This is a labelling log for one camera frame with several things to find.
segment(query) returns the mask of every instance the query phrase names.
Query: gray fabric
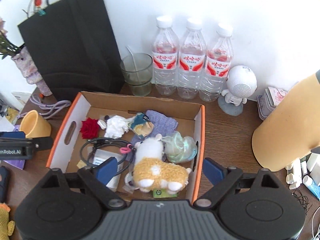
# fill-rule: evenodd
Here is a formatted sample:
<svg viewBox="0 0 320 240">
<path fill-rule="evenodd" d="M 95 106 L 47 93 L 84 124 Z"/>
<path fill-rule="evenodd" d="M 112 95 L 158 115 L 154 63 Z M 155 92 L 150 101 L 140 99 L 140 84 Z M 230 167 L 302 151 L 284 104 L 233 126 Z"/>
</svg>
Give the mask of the gray fabric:
<svg viewBox="0 0 320 240">
<path fill-rule="evenodd" d="M 148 110 L 146 112 L 147 117 L 149 117 L 150 121 L 154 124 L 154 128 L 152 132 L 146 137 L 155 137 L 158 133 L 162 136 L 167 136 L 177 128 L 178 122 L 171 118 L 166 117 L 164 114 L 158 113 L 153 110 Z M 134 146 L 137 142 L 143 141 L 137 135 L 135 135 L 132 140 L 131 144 Z"/>
</svg>

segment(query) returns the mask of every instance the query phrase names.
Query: white robot speaker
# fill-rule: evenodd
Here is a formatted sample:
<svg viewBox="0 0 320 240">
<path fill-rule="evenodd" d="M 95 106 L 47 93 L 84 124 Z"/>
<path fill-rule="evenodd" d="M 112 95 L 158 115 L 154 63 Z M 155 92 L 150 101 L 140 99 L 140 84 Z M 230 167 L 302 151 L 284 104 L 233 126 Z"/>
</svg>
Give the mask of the white robot speaker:
<svg viewBox="0 0 320 240">
<path fill-rule="evenodd" d="M 239 106 L 241 102 L 245 104 L 257 89 L 256 76 L 247 66 L 235 66 L 229 71 L 227 88 L 221 92 L 226 103 L 233 103 L 235 106 Z"/>
</svg>

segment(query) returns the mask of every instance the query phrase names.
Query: yellow plush alpaca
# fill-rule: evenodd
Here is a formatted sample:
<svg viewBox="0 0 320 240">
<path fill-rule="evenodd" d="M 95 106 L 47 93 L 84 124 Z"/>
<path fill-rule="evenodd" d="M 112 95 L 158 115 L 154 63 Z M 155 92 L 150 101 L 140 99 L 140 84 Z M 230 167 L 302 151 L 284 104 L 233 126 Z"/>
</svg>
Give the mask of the yellow plush alpaca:
<svg viewBox="0 0 320 240">
<path fill-rule="evenodd" d="M 137 143 L 133 180 L 142 192 L 167 189 L 169 194 L 183 190 L 188 184 L 190 168 L 162 161 L 163 143 L 161 134 Z"/>
<path fill-rule="evenodd" d="M 9 222 L 9 212 L 10 208 L 6 204 L 0 204 L 0 240 L 9 240 L 14 230 L 15 223 Z"/>
</svg>

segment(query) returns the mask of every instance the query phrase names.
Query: water bottle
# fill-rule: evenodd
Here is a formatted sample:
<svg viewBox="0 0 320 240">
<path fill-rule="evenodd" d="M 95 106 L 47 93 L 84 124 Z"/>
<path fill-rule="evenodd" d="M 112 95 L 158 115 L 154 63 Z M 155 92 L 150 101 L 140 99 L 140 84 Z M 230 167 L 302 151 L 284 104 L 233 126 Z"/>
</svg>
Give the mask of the water bottle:
<svg viewBox="0 0 320 240">
<path fill-rule="evenodd" d="M 218 36 L 213 38 L 207 49 L 207 60 L 200 78 L 199 97 L 205 102 L 216 100 L 226 82 L 230 64 L 233 59 L 233 49 L 230 37 L 233 28 L 230 25 L 219 24 Z"/>
<path fill-rule="evenodd" d="M 156 19 L 158 31 L 152 43 L 153 76 L 161 95 L 172 95 L 177 86 L 177 61 L 179 38 L 172 30 L 172 19 L 160 16 Z"/>
<path fill-rule="evenodd" d="M 190 18 L 179 50 L 178 94 L 184 99 L 193 99 L 198 93 L 205 51 L 201 21 Z"/>
</svg>

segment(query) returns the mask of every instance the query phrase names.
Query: robot figurine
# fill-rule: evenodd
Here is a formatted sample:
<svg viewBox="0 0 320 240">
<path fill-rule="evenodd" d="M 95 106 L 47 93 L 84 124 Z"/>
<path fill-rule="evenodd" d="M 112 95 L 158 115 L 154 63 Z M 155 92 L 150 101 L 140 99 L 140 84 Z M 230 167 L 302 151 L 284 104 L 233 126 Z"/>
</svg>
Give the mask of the robot figurine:
<svg viewBox="0 0 320 240">
<path fill-rule="evenodd" d="M 218 98 L 220 108 L 226 113 L 237 116 L 243 111 L 243 104 L 257 89 L 257 79 L 253 71 L 244 65 L 230 69 L 227 88 Z"/>
</svg>

